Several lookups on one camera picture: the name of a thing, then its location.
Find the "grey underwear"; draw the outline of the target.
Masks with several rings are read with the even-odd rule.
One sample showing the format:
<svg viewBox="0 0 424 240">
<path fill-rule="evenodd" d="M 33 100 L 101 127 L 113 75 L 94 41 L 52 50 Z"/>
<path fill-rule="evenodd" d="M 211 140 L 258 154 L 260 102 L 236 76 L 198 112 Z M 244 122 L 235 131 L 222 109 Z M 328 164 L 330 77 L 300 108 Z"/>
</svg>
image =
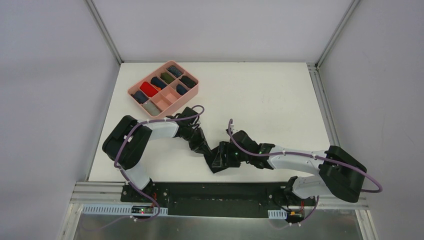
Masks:
<svg viewBox="0 0 424 240">
<path fill-rule="evenodd" d="M 161 113 L 161 110 L 150 100 L 146 101 L 142 107 L 152 117 L 156 117 Z"/>
</svg>

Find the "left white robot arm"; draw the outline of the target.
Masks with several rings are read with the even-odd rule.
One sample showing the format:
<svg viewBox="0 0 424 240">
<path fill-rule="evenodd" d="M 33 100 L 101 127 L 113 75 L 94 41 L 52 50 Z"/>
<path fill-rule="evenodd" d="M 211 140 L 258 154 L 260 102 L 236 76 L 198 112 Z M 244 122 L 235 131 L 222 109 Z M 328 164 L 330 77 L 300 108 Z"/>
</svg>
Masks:
<svg viewBox="0 0 424 240">
<path fill-rule="evenodd" d="M 200 127 L 200 112 L 186 107 L 181 113 L 161 119 L 138 121 L 125 115 L 104 141 L 101 149 L 113 161 L 124 179 L 133 187 L 133 195 L 140 202 L 152 198 L 153 183 L 141 163 L 150 141 L 164 138 L 181 138 L 188 142 L 191 151 L 210 156 L 212 151 Z"/>
</svg>

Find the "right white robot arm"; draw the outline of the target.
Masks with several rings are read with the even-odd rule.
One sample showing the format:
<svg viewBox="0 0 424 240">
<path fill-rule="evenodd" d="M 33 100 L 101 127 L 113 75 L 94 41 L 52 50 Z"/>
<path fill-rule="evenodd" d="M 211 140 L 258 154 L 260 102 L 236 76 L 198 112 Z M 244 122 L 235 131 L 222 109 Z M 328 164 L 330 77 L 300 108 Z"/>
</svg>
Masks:
<svg viewBox="0 0 424 240">
<path fill-rule="evenodd" d="M 363 164 L 339 146 L 331 145 L 320 151 L 294 150 L 272 143 L 256 143 L 243 130 L 233 133 L 229 141 L 221 141 L 213 149 L 209 165 L 219 172 L 238 168 L 242 162 L 258 169 L 308 173 L 307 177 L 293 176 L 287 182 L 283 196 L 290 205 L 324 195 L 356 203 L 367 172 Z"/>
</svg>

